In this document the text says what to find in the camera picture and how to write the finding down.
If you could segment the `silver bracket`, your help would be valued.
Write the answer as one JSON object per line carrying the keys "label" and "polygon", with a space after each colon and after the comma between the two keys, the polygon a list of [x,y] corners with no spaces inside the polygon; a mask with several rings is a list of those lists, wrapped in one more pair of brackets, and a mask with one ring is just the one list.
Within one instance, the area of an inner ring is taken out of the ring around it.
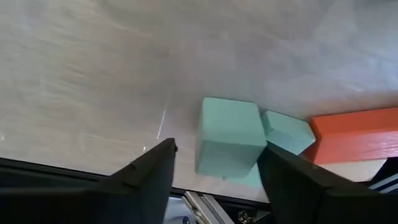
{"label": "silver bracket", "polygon": [[182,200],[194,214],[198,224],[235,224],[211,195],[186,191]]}

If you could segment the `tan wooden block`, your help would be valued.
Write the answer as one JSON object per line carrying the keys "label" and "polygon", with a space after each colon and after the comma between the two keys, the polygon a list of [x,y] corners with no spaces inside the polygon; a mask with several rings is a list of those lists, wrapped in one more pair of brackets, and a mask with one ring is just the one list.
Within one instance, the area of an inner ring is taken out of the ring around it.
{"label": "tan wooden block", "polygon": [[374,178],[387,159],[319,164],[320,167],[352,182],[367,182]]}

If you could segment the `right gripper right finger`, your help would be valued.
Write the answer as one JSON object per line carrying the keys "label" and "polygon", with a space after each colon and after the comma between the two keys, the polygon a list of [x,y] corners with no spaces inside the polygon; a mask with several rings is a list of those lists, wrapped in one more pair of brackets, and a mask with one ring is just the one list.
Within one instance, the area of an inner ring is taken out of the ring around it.
{"label": "right gripper right finger", "polygon": [[398,194],[340,177],[279,146],[257,166],[276,224],[398,224]]}

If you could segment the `teal wooden block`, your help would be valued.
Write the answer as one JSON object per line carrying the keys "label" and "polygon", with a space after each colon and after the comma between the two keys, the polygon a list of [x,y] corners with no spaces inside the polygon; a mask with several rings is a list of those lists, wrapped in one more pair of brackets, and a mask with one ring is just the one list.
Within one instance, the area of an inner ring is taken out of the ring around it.
{"label": "teal wooden block", "polygon": [[265,111],[261,119],[267,140],[295,155],[301,154],[316,141],[305,121],[274,111]]}
{"label": "teal wooden block", "polygon": [[267,146],[259,108],[245,101],[203,99],[198,121],[195,172],[241,179]]}

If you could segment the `red wooden block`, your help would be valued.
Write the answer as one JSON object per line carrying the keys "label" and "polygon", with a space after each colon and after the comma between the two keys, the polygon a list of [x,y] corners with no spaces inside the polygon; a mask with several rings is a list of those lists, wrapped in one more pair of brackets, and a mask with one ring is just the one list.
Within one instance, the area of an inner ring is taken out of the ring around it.
{"label": "red wooden block", "polygon": [[398,157],[398,107],[314,116],[310,127],[303,155],[315,164]]}

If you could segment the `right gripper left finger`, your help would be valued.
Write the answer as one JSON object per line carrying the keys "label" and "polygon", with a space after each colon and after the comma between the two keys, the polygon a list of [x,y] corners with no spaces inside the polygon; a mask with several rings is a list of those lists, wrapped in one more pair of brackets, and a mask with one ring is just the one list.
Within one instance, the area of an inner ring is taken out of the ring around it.
{"label": "right gripper left finger", "polygon": [[176,152],[167,138],[89,186],[0,186],[0,224],[162,224]]}

